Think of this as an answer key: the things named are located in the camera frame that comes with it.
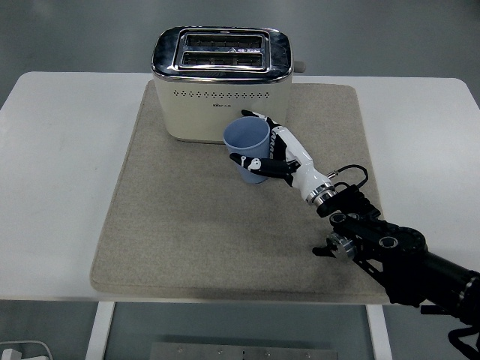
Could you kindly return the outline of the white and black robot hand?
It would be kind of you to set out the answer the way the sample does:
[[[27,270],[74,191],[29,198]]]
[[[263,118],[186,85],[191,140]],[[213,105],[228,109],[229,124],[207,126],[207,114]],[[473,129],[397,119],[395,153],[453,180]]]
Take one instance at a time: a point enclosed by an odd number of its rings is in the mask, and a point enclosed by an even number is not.
[[[287,127],[258,112],[243,109],[241,114],[225,128],[223,142],[246,182],[283,179],[315,206],[336,194],[331,179],[315,169],[312,157]]]

